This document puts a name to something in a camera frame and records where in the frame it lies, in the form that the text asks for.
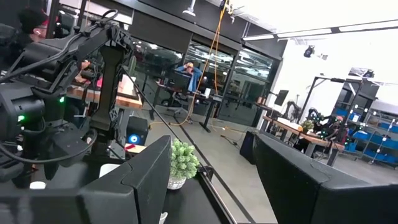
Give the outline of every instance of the concrete floor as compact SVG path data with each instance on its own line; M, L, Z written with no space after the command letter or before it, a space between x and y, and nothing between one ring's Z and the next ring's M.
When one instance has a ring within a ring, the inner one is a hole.
M144 105L144 109L136 111L134 115L147 118L150 122L148 109L149 105ZM158 106L157 109L164 114L163 117L166 121L176 122L175 118L171 116L172 114L166 112L165 108ZM183 121L184 118L185 114L181 114L177 119ZM238 148L244 139L244 134L230 130L245 132L251 128L227 121L214 120L214 129L209 126L211 133L207 133L198 124L204 118L197 115L193 115L192 118L195 121L193 124L183 124L182 128L172 126L172 129L182 141L191 142L191 139L196 144L200 153L195 152L195 154L202 164L215 168L218 175L213 177L212 183L235 220L238 223L277 223L258 177L256 166L250 165L245 158L239 155ZM165 134L172 135L164 124L153 124L147 138L147 145ZM220 136L221 134L233 139L232 141L236 140L238 146L230 144ZM335 162L335 168L373 184L398 183L398 171L379 164L369 165L367 161L361 159L354 161L350 157L339 156Z

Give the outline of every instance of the computer monitor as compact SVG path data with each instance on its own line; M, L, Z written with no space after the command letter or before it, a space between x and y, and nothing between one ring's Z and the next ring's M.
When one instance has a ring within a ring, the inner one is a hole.
M288 90L280 90L278 93L278 96L275 100L275 104L282 106L284 104L284 101L286 99L287 94L289 93Z
M164 85L172 88L175 91L181 91L182 93L185 93L188 91L191 77L191 75L183 72L171 71L166 75L164 79Z

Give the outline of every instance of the man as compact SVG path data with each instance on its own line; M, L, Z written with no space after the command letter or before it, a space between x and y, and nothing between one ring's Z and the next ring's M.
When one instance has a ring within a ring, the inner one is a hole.
M191 80L189 82L188 91L196 92L197 90L197 83L202 75L202 71L199 68L195 68L192 62L186 63L184 66L178 67L175 69L178 72L183 72L186 74L191 75ZM190 113L192 113L192 106L193 106L193 96L188 95L188 124L192 124L192 119Z

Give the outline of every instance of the black wall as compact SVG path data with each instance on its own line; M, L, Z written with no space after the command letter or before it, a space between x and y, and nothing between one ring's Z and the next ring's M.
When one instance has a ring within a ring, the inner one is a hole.
M196 25L216 32L218 21L220 19L220 9L205 0L197 0L194 7L195 17L182 14L184 10L191 5L191 0L139 0L152 7L160 9L171 15L177 16L186 21L195 23ZM240 42L243 36L246 21L240 17L235 18L234 23L228 13L224 13L223 20L221 21L221 35Z
M133 37L183 54L187 51L192 36L185 29L139 11L134 11L129 32Z
M270 33L271 32L269 32L268 30L263 29L255 24L250 24L247 36ZM245 43L245 45L247 45L248 47L256 48L256 50L261 52L266 52L267 55L276 59L282 58L286 48L286 44L287 40L278 41L276 38L266 40L254 40L247 42L247 44Z

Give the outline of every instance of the office chair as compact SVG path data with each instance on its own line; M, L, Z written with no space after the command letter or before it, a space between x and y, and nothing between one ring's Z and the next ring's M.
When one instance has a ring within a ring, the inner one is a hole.
M173 111L174 114L177 113L181 113L181 111L184 111L188 114L188 111L186 109L183 108L183 106L188 106L188 96L185 96L183 94L177 93L177 92L173 92L172 95L172 103L170 105L173 105L174 101L176 101L177 103L179 103L181 106L179 107L168 107L167 111Z

